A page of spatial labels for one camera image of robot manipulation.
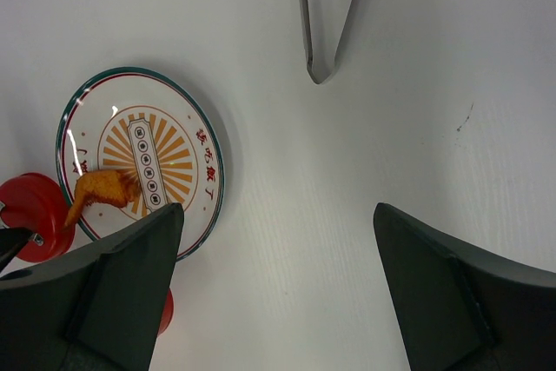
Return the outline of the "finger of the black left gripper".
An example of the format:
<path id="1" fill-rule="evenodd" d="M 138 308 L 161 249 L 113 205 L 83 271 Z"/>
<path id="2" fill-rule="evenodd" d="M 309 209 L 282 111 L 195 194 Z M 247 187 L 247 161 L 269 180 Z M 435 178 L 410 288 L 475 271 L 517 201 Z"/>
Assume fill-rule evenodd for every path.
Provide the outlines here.
<path id="1" fill-rule="evenodd" d="M 33 232 L 27 228 L 6 228 L 0 231 L 0 271 L 26 246 Z"/>

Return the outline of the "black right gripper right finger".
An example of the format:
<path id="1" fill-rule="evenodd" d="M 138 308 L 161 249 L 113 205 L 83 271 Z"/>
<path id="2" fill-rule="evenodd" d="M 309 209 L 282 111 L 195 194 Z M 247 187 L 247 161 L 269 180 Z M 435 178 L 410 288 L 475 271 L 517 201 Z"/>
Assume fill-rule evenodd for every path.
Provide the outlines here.
<path id="1" fill-rule="evenodd" d="M 374 235 L 412 370 L 553 370 L 555 274 L 386 203 Z"/>

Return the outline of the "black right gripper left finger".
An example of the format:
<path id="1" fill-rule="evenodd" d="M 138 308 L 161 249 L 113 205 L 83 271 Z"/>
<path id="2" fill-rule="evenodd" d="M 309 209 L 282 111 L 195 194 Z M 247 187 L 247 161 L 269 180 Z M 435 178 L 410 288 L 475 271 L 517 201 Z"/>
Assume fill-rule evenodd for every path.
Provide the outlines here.
<path id="1" fill-rule="evenodd" d="M 128 227 L 1 278 L 3 370 L 147 370 L 184 214 Z"/>

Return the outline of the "red round lid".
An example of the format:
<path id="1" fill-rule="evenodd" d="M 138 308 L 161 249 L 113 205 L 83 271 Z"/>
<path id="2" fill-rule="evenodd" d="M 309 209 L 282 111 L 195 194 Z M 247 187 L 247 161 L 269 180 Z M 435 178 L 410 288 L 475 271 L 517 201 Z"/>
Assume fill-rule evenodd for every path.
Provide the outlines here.
<path id="1" fill-rule="evenodd" d="M 26 173 L 1 185 L 1 230 L 26 228 L 32 232 L 17 254 L 24 262 L 48 261 L 70 249 L 75 229 L 64 227 L 68 212 L 61 188 L 45 175 Z"/>

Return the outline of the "metal food tongs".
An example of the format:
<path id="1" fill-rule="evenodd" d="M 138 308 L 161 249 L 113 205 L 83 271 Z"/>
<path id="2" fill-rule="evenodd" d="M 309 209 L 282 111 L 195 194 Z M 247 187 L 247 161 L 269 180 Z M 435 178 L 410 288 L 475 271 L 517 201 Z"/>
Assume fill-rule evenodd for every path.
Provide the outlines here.
<path id="1" fill-rule="evenodd" d="M 306 70 L 316 85 L 328 82 L 348 53 L 366 0 L 299 0 Z"/>

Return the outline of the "red cylindrical lunch box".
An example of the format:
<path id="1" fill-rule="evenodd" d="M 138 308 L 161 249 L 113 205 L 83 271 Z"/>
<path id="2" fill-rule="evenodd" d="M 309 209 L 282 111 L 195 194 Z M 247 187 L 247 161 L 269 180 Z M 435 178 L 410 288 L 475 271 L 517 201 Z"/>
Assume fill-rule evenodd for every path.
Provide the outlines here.
<path id="1" fill-rule="evenodd" d="M 168 291 L 164 308 L 162 311 L 162 318 L 158 329 L 158 334 L 161 335 L 171 323 L 175 311 L 174 297 L 171 290 Z"/>

